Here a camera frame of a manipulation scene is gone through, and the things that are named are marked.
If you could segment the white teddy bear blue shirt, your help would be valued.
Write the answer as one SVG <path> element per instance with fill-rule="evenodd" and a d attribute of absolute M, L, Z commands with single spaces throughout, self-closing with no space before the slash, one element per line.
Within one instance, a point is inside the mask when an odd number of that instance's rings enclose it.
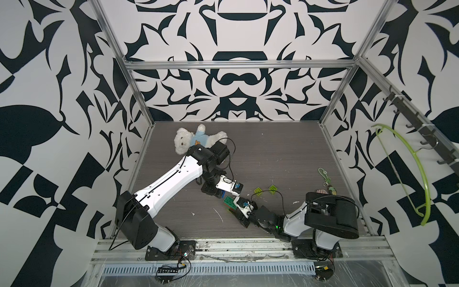
<path fill-rule="evenodd" d="M 195 133 L 181 127 L 177 130 L 174 138 L 175 152 L 179 155 L 183 155 L 190 147 L 197 144 L 200 144 L 205 148 L 211 148 L 217 142 L 225 144 L 227 142 L 227 137 L 227 134 L 223 131 L 214 135 L 207 135 L 204 124 L 200 124 Z"/>

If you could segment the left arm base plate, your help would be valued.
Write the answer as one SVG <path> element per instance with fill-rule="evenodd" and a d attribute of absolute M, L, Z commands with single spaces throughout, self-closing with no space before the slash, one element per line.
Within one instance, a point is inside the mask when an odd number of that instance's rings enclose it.
<path fill-rule="evenodd" d="M 146 261 L 172 261 L 180 257 L 194 259 L 196 255 L 195 240 L 178 240 L 167 251 L 160 251 L 152 246 L 147 247 L 145 254 Z"/>

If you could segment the green plastic hanger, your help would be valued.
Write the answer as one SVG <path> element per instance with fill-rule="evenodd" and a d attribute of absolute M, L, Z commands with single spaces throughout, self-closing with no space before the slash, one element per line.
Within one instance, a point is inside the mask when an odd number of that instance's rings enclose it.
<path fill-rule="evenodd" d="M 420 159 L 408 141 L 387 125 L 371 126 L 375 141 L 371 144 L 382 152 L 377 163 L 391 187 L 396 188 L 396 204 L 406 209 L 412 226 L 425 226 L 432 212 L 430 184 Z"/>

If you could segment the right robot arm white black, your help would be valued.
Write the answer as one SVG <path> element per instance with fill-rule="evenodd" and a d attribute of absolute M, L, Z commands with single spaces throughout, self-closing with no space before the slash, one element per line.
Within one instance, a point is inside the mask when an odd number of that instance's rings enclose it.
<path fill-rule="evenodd" d="M 293 213 L 277 215 L 265 206 L 240 196 L 233 200 L 234 216 L 240 224 L 257 226 L 276 239 L 290 242 L 313 230 L 313 248 L 332 251 L 341 239 L 358 239 L 358 206 L 349 197 L 309 192 Z"/>

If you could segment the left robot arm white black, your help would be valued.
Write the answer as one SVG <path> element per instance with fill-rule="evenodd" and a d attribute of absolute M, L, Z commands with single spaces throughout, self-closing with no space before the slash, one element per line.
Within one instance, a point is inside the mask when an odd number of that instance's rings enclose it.
<path fill-rule="evenodd" d="M 170 252 L 178 237 L 168 228 L 157 225 L 154 218 L 166 203 L 194 180 L 201 178 L 202 192 L 219 199 L 225 194 L 238 194 L 240 188 L 219 167 L 230 156 L 228 147 L 218 141 L 206 148 L 190 147 L 180 162 L 158 180 L 135 193 L 128 191 L 117 199 L 115 224 L 135 250 L 153 247 Z"/>

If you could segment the black connector box right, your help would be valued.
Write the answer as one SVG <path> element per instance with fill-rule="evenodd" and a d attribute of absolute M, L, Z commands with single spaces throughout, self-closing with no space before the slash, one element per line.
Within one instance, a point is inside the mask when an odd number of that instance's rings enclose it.
<path fill-rule="evenodd" d="M 327 265 L 321 265 L 315 267 L 315 278 L 320 282 L 326 282 L 330 280 L 330 278 L 334 274 L 334 269 Z"/>

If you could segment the black connector box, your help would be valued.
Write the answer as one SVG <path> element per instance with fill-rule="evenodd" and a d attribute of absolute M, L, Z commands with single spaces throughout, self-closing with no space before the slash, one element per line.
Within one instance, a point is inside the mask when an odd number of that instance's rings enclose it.
<path fill-rule="evenodd" d="M 334 274 L 334 269 L 327 265 L 321 265 L 315 267 L 315 278 L 320 282 L 326 282 L 330 280 L 330 278 Z"/>
<path fill-rule="evenodd" d="M 157 271 L 157 276 L 175 276 L 179 273 L 179 269 L 177 267 L 171 267 L 168 265 L 160 266 Z"/>

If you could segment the black connector box left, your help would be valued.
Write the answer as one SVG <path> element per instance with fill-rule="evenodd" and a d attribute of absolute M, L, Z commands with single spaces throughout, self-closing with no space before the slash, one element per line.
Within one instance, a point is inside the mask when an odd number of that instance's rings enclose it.
<path fill-rule="evenodd" d="M 168 265 L 160 266 L 157 271 L 157 276 L 175 276 L 179 273 L 179 269 L 177 267 L 171 267 Z"/>

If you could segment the lime square lego brick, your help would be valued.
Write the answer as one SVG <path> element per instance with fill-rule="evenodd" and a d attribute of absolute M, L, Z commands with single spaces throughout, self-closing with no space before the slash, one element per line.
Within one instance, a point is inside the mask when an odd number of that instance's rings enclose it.
<path fill-rule="evenodd" d="M 275 185 L 271 185 L 268 190 L 271 194 L 276 194 L 278 188 Z"/>
<path fill-rule="evenodd" d="M 264 191 L 259 187 L 254 190 L 255 196 L 261 197 L 263 194 L 264 194 Z"/>

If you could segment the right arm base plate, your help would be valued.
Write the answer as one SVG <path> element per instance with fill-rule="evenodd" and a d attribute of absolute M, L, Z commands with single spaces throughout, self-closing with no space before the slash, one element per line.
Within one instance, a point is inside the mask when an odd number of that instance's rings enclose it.
<path fill-rule="evenodd" d="M 337 242 L 331 250 L 320 248 L 313 239 L 295 239 L 291 241 L 292 251 L 296 259 L 325 261 L 336 257 L 340 245 Z"/>

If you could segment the green keychain with charm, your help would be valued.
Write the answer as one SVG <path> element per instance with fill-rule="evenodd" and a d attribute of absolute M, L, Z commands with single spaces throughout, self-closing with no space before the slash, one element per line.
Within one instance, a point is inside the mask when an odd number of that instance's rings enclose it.
<path fill-rule="evenodd" d="M 333 185 L 331 183 L 331 178 L 328 176 L 328 172 L 325 169 L 321 168 L 321 167 L 318 168 L 317 171 L 319 172 L 319 174 L 321 175 L 321 177 L 324 180 L 323 186 L 327 189 L 328 194 L 336 196 L 337 195 L 337 190 L 333 187 Z"/>

